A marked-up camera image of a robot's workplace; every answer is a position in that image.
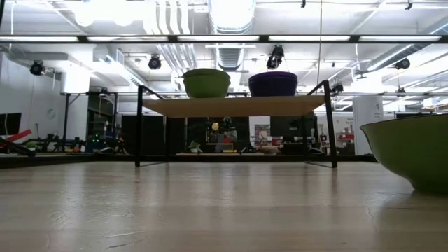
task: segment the wooden shelf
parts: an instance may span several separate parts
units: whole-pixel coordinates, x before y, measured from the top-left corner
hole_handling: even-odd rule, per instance
[[[171,118],[303,116],[324,104],[323,96],[165,99],[143,105]]]

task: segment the ventilation duct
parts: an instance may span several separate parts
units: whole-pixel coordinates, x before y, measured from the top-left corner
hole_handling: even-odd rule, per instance
[[[209,20],[214,34],[250,34],[256,0],[207,0]],[[218,66],[234,71],[244,59],[244,49],[216,49]]]
[[[448,20],[444,19],[443,22],[439,22],[427,29],[423,34],[431,35],[448,35]],[[430,46],[430,44],[412,44],[412,45],[399,45],[394,49],[384,53],[378,58],[372,60],[367,64],[368,71],[378,71],[384,67],[388,67],[400,60],[413,55],[414,53],[423,50]]]

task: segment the bowl rim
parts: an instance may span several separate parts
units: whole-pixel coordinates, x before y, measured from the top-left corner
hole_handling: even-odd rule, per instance
[[[361,125],[360,127],[367,127],[367,126],[371,126],[371,125],[378,125],[378,124],[382,124],[382,123],[394,123],[398,120],[412,120],[412,119],[421,119],[421,118],[425,118],[425,117],[442,117],[442,116],[448,116],[448,114],[428,114],[428,115],[418,115],[418,116],[410,116],[410,117],[406,117],[406,118],[395,118],[392,120],[383,120],[381,122],[371,122],[368,124],[364,124]]]

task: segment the shelf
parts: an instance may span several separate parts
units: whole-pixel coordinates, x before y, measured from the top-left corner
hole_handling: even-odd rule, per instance
[[[303,116],[324,104],[323,96],[165,99],[143,105],[171,118]]]

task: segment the ceiling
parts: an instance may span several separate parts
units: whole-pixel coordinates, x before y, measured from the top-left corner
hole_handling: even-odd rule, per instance
[[[307,0],[305,8],[301,1],[257,0],[253,19],[253,34],[429,34],[438,22],[448,23],[448,1],[413,0],[414,7],[405,10],[407,1],[399,0]],[[76,24],[75,11],[83,4],[81,1],[17,0],[7,1],[1,24],[0,34],[89,34],[124,35],[146,34],[143,20],[150,15],[145,1],[128,1],[127,8],[134,21],[125,27],[116,25],[111,18],[99,17],[92,25],[82,27]],[[194,34],[209,34],[209,14],[206,0],[188,1],[188,24]],[[170,5],[167,1],[167,19]],[[300,90],[312,89],[318,82],[337,75],[345,90],[351,91],[351,83],[357,76],[352,69],[362,69],[370,60],[393,49],[393,44],[285,44],[286,61],[279,70],[290,71],[299,76]],[[246,49],[244,63],[240,70],[242,88],[249,77],[266,71],[266,59],[274,44],[256,44]],[[92,85],[103,85],[110,89],[125,90],[127,81],[116,72],[108,71],[96,62],[92,56],[95,45],[14,45],[13,51],[29,53],[66,53],[105,78],[93,78]],[[153,44],[122,44],[115,46],[125,55],[125,66],[131,69],[143,81],[157,83],[159,91],[172,88],[172,70],[162,58],[159,70],[149,70],[147,62],[152,54],[160,53]],[[194,52],[199,67],[214,67],[213,50],[204,44],[195,44]],[[446,69],[448,45],[431,45],[409,56],[411,67],[406,70],[382,69],[381,74],[385,91],[393,92],[397,86],[405,85]],[[433,87],[448,83],[447,77],[416,86],[408,92],[425,92]]]

